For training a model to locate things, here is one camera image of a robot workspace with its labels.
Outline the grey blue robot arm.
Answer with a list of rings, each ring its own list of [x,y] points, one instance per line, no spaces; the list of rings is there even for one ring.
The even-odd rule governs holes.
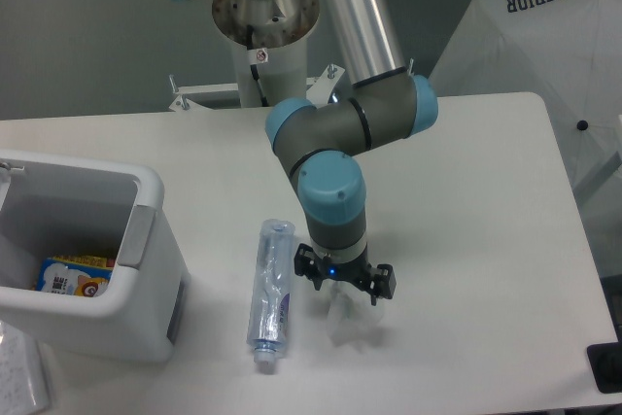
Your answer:
[[[317,107],[304,97],[270,95],[266,65],[280,47],[299,42],[316,24],[320,0],[214,0],[212,15],[238,44],[259,102],[265,132],[304,212],[310,235],[294,271],[316,287],[345,282],[372,300],[390,299],[393,268],[367,258],[363,173],[356,155],[430,128],[438,103],[430,83],[411,75],[385,0],[324,0],[339,35],[352,95]]]

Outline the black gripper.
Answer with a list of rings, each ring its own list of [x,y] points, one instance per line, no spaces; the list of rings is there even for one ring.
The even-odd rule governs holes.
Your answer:
[[[376,306],[380,299],[392,299],[395,293],[393,267],[390,264],[371,266],[367,246],[356,258],[336,263],[327,256],[321,257],[311,246],[300,243],[294,255],[294,273],[311,281],[316,291],[326,279],[351,284],[369,294],[372,306]]]

